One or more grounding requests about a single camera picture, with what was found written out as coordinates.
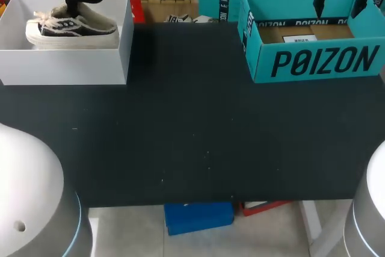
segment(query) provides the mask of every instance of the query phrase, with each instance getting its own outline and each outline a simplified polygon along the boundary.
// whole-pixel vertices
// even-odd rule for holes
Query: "white dome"
[[[19,250],[47,225],[63,192],[63,170],[39,139],[0,124],[0,256]]]
[[[372,201],[385,220],[385,142],[372,155],[366,173],[369,194]]]

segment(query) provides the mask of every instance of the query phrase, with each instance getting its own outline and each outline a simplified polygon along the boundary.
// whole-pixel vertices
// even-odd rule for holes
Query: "shoelace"
[[[35,11],[34,16],[37,18],[33,19],[32,22],[39,23],[41,26],[48,26],[51,28],[53,26],[63,26],[62,24],[57,23],[50,13]]]

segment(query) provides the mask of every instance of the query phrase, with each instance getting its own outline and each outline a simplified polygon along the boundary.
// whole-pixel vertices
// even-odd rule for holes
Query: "blue box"
[[[199,0],[199,15],[236,22],[239,17],[241,0]]]
[[[238,32],[254,82],[378,75],[385,60],[385,18],[368,0],[355,18],[355,0],[326,0],[320,20],[314,0],[242,0]],[[347,24],[350,39],[264,44],[259,26]]]
[[[234,220],[231,203],[166,204],[164,215],[170,236],[227,226]]]

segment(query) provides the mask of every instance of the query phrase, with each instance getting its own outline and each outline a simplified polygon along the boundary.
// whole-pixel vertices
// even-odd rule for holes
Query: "shoe sole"
[[[38,49],[117,49],[119,46],[117,30],[102,36],[54,37],[41,35],[37,23],[28,23],[25,36]]]

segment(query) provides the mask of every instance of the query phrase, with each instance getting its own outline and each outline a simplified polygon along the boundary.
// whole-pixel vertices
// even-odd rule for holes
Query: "black and white sneaker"
[[[164,22],[193,22],[191,17],[188,14],[184,14],[182,16],[169,15],[167,16]]]
[[[35,12],[25,35],[38,49],[110,49],[119,46],[116,22],[79,2],[79,15],[70,17],[67,5],[49,13]]]

